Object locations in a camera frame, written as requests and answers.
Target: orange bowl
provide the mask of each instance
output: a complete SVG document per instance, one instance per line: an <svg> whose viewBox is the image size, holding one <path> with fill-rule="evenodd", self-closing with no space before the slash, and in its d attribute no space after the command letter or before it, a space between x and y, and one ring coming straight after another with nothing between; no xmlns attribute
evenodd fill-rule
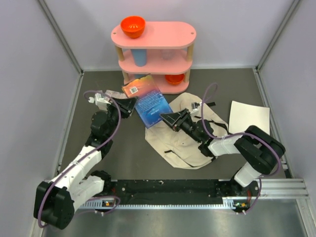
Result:
<svg viewBox="0 0 316 237"><path fill-rule="evenodd" d="M171 85L178 85L180 84L184 79L184 74L179 75L165 75L164 76Z"/></svg>
<svg viewBox="0 0 316 237"><path fill-rule="evenodd" d="M128 37L138 38L144 32L145 20L140 16L128 16L121 21L120 27Z"/></svg>

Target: book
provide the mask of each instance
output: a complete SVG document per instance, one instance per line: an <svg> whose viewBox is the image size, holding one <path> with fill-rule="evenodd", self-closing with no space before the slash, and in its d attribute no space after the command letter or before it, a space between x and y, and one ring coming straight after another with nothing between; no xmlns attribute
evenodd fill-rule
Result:
<svg viewBox="0 0 316 237"><path fill-rule="evenodd" d="M135 109L146 128L160 122L160 114L172 113L172 109L151 75L135 79L122 89L128 98L138 97Z"/></svg>

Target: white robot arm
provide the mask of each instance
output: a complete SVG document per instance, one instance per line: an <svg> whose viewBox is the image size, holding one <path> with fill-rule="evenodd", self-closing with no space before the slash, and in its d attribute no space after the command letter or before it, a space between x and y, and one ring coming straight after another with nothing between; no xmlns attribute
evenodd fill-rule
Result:
<svg viewBox="0 0 316 237"><path fill-rule="evenodd" d="M272 172L277 159L272 152L263 144L246 135L227 136L224 139L213 139L205 132L202 120L193 122L191 116L197 111L194 106L193 113L188 109L170 114L161 114L162 120L174 131L183 130L196 142L200 143L198 149L207 157L218 157L225 154L241 154L247 163L233 176L232 181L242 187L247 187L253 180L262 174L268 175ZM205 120L208 132L213 129ZM256 126L250 126L245 133L252 134L268 144L278 155L282 157L285 153L284 146L276 139L262 131Z"/></svg>
<svg viewBox="0 0 316 237"><path fill-rule="evenodd" d="M132 114L137 97L114 100L118 104L121 117L125 119ZM40 219L64 229L82 204L103 191L105 180L102 175L92 173L87 179L84 178L90 169L104 158L113 144L113 141L108 139L118 125L119 111L109 102L106 102L105 109L106 111L98 111L92 116L91 134L79 155L65 169L69 170L67 174L62 172L52 180L43 181L38 185L33 213L35 218L38 218L40 205L45 201Z"/></svg>

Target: sheet of paper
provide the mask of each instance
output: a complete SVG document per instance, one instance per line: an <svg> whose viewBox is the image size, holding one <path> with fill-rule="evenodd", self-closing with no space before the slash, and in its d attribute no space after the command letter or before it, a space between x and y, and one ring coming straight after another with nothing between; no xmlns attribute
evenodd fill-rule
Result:
<svg viewBox="0 0 316 237"><path fill-rule="evenodd" d="M244 132L255 125L270 135L270 108L232 102L229 117L229 132Z"/></svg>

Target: gray floor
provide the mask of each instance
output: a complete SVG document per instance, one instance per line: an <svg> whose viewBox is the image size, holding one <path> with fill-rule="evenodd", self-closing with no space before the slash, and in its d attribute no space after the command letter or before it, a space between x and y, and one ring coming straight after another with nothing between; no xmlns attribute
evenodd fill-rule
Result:
<svg viewBox="0 0 316 237"><path fill-rule="evenodd" d="M212 82L219 84L212 109L229 121L232 100L262 106L262 100L252 69L191 70L187 92L202 97ZM86 90L121 91L123 76L115 72L86 72L71 125L62 169L79 153L90 134L91 116L98 108L89 104L82 94ZM166 95L171 102L177 95ZM145 126L137 113L121 123L108 155L93 170L105 170L113 179L230 179L245 164L240 155L227 155L198 170L171 167L145 141ZM274 178L285 177L280 172Z"/></svg>
<svg viewBox="0 0 316 237"><path fill-rule="evenodd" d="M44 237L307 237L295 200L260 200L246 216L231 210L116 210L75 217Z"/></svg>

